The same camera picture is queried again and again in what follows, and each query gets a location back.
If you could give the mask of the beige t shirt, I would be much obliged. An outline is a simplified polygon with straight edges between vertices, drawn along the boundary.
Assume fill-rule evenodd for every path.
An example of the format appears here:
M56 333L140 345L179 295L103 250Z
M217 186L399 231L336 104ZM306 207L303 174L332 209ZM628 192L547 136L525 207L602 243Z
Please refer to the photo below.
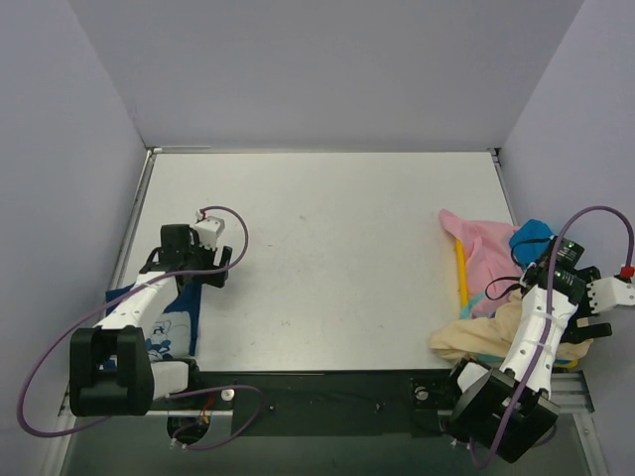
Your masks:
M429 339L429 348L441 358L449 362L457 362L463 357L479 357L480 360L497 361L506 358L512 350L517 331L526 322L530 310L539 310L544 304L529 306L519 293L512 295L508 303L500 306L492 318L477 317L460 319L451 322L440 330L433 332ZM564 361L575 361L584 357L593 340L579 344L561 342L551 345L538 344L541 333L537 337L523 337L521 357L546 357L549 351L555 352L555 358Z

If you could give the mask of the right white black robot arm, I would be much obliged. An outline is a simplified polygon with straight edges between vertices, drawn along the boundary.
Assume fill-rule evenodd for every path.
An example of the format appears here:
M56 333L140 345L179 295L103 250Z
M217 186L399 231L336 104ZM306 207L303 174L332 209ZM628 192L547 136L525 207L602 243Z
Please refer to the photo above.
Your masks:
M514 463L556 425L557 350L572 318L591 308L588 287L600 278L594 267L577 268L583 252L574 241L554 238L525 272L519 326L500 366L463 358L444 379L444 397L454 405L452 436Z

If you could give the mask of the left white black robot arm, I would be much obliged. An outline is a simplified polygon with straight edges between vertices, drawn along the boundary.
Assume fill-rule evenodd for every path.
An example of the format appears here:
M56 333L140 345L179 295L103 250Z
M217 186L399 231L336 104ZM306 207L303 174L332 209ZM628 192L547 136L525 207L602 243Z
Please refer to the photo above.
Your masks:
M191 375L202 290L221 289L232 257L217 240L222 219L162 227L136 281L106 295L104 317L70 339L69 404L77 417L143 416L169 396L183 409L203 399Z

